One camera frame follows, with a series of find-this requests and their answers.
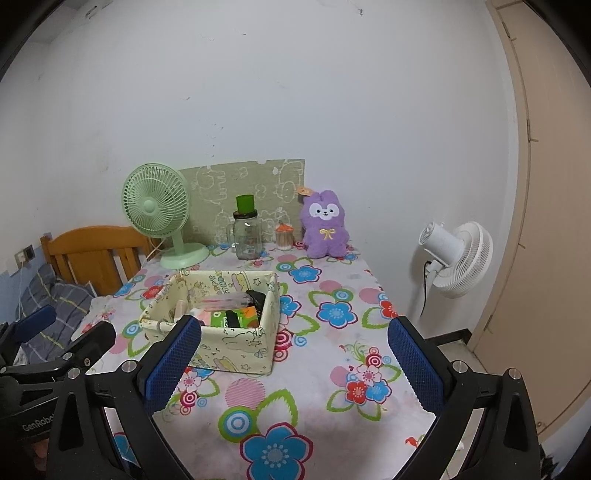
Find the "bottle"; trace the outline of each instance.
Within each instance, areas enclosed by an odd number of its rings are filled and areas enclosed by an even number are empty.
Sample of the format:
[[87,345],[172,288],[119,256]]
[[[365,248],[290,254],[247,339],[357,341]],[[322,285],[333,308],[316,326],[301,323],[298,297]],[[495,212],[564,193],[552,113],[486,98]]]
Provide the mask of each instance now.
[[228,225],[228,243],[240,260],[256,260],[262,253],[262,223],[255,209],[254,195],[236,197],[234,223]]
[[291,250],[294,246],[294,228],[283,222],[275,229],[275,243],[279,250]]

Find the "green desk fan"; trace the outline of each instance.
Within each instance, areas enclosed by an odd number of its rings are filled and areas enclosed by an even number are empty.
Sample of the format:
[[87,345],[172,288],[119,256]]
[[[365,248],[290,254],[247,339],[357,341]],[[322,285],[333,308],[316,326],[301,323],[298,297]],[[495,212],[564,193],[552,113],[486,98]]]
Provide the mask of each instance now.
[[170,270],[196,265],[209,256],[206,246],[183,242],[181,230],[189,218],[190,196],[183,175],[160,163],[146,163],[125,180],[123,211],[131,225],[148,237],[173,238],[160,264]]

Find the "glass jar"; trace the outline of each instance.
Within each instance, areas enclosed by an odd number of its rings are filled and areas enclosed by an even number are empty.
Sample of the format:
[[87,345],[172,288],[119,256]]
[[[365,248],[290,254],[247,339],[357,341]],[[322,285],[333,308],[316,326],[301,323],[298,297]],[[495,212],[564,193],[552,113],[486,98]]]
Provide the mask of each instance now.
[[235,248],[240,260],[256,260],[262,253],[262,222],[256,210],[234,212],[234,223],[228,225],[228,243]]

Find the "green panel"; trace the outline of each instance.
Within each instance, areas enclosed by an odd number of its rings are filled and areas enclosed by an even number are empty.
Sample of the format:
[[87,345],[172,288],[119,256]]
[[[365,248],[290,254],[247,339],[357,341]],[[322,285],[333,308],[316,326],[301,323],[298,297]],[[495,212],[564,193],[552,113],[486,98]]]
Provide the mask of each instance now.
[[181,170],[189,183],[191,210],[183,229],[185,242],[205,245],[226,242],[226,226],[236,210],[238,195],[253,194],[263,221],[263,241],[274,241],[279,220],[295,228],[301,240],[296,188],[304,185],[304,160],[224,163]]

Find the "fan grille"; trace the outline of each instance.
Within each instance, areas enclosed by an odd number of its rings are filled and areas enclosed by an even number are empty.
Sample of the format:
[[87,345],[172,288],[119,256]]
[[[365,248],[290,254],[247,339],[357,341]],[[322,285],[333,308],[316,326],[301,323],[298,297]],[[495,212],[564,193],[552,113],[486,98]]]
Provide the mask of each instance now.
[[460,260],[442,269],[433,285],[451,299],[461,297],[474,287],[488,270],[492,259],[491,235],[476,222],[456,228],[453,234],[464,242]]
[[125,180],[121,201],[131,224],[146,236],[170,236],[189,218],[185,178],[159,163],[136,168]]

